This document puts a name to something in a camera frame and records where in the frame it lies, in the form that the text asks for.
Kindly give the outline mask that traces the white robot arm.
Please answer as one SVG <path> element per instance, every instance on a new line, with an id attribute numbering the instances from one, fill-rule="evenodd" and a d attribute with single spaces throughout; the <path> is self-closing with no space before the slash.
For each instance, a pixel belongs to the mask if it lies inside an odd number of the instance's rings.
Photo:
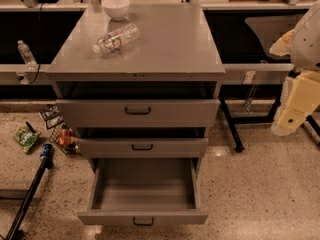
<path id="1" fill-rule="evenodd" d="M 285 78 L 281 104 L 271 126 L 273 134 L 286 136 L 295 132 L 320 105 L 320 1 L 269 52 L 289 55 L 291 63 L 300 70 L 295 78 Z"/>

